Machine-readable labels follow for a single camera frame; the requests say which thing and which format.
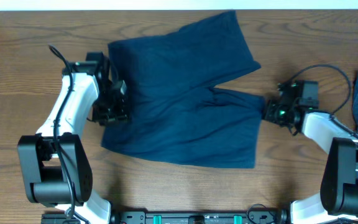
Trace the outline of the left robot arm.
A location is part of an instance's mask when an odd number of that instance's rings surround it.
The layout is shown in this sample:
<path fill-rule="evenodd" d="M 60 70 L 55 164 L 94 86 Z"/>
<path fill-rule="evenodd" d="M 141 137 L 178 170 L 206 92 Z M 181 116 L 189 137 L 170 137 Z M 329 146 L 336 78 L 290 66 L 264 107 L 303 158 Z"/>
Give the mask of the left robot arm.
<path fill-rule="evenodd" d="M 17 144 L 25 194 L 32 203 L 58 210 L 43 214 L 42 223 L 119 223 L 111 202 L 93 189 L 81 137 L 87 121 L 108 126 L 129 119 L 126 83 L 111 80 L 102 52 L 69 62 L 55 47 L 50 50 L 65 64 L 62 88 L 44 124 Z"/>

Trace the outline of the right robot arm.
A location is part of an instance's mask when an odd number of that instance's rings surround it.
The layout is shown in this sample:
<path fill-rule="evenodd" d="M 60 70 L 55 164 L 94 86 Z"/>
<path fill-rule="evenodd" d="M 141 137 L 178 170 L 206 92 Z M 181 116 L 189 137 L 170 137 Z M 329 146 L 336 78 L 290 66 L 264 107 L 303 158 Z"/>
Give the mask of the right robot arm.
<path fill-rule="evenodd" d="M 319 110 L 318 83 L 287 81 L 264 120 L 303 134 L 327 155 L 319 193 L 290 205 L 292 223 L 358 223 L 358 134 Z"/>

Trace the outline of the dark blue shorts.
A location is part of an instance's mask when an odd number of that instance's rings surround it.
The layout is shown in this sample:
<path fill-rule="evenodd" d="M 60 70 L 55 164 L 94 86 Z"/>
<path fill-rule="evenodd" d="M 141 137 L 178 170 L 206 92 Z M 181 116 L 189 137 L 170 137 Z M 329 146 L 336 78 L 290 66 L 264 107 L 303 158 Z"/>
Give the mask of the dark blue shorts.
<path fill-rule="evenodd" d="M 111 42 L 108 50 L 127 85 L 130 119 L 108 126 L 102 147 L 181 165 L 255 166 L 265 100 L 219 87 L 260 68 L 235 12 L 166 35 Z"/>

